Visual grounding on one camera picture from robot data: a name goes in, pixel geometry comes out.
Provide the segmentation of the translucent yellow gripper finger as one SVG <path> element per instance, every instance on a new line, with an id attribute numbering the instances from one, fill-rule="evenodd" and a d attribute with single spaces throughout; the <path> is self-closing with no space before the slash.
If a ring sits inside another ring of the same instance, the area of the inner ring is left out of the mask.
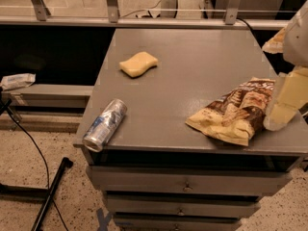
<path id="1" fill-rule="evenodd" d="M 284 128 L 307 102 L 308 68 L 296 66 L 288 74 L 280 73 L 266 109 L 265 128 L 270 131 Z"/>

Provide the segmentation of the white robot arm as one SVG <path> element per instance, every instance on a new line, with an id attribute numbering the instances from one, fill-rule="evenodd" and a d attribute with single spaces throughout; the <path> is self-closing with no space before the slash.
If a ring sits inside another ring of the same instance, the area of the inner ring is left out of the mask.
<path id="1" fill-rule="evenodd" d="M 308 1 L 298 10 L 288 25 L 267 41 L 262 50 L 281 53 L 294 69 L 277 77 L 271 101 L 266 110 L 267 130 L 284 128 L 297 111 L 308 103 Z"/>

